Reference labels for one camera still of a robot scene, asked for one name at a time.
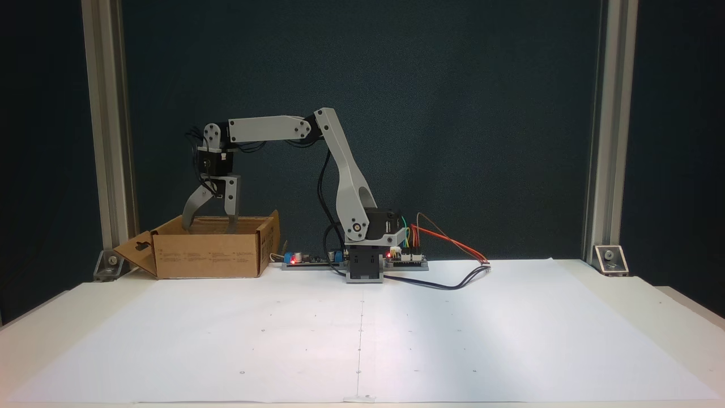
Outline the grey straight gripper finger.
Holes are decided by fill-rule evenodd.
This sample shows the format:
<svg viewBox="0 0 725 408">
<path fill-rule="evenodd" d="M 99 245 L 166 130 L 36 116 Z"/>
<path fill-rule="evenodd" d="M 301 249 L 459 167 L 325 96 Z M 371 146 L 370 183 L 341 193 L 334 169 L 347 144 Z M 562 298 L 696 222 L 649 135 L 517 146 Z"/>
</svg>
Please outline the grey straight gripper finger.
<svg viewBox="0 0 725 408">
<path fill-rule="evenodd" d="M 239 218 L 239 201 L 236 198 L 226 198 L 224 202 L 224 210 L 228 217 L 228 224 L 226 227 L 226 234 L 232 235 L 237 232 L 238 218 Z"/>
</svg>

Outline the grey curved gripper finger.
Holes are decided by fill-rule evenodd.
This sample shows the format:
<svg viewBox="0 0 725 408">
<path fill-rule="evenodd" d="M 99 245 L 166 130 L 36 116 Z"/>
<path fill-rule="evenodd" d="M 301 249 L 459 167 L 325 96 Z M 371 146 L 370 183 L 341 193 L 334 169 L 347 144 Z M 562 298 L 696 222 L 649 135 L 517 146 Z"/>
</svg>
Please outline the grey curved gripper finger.
<svg viewBox="0 0 725 408">
<path fill-rule="evenodd" d="M 197 211 L 201 209 L 208 201 L 218 196 L 215 193 L 214 182 L 203 182 L 200 184 L 194 193 L 187 199 L 184 204 L 184 209 L 181 214 L 182 216 L 182 227 L 184 231 L 189 232 L 193 225 Z"/>
</svg>

